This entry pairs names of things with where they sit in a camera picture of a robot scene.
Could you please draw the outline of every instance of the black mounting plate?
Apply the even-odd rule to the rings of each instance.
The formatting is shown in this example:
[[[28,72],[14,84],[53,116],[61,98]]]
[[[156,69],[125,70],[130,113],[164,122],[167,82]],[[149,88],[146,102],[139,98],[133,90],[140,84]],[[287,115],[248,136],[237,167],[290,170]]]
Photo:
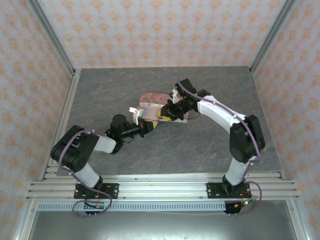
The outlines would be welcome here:
[[[74,191],[74,199],[108,199],[108,197],[105,195],[96,197],[97,193],[95,191],[90,191],[80,183],[75,185],[75,189],[77,192],[76,190]],[[119,183],[103,183],[101,191],[109,194],[112,199],[117,199],[119,193]]]
[[[208,199],[241,199],[241,192],[243,192],[244,199],[249,199],[251,193],[248,193],[248,189],[250,189],[249,183],[244,183],[237,191],[231,192],[228,196],[222,188],[222,182],[208,182],[206,184]]]

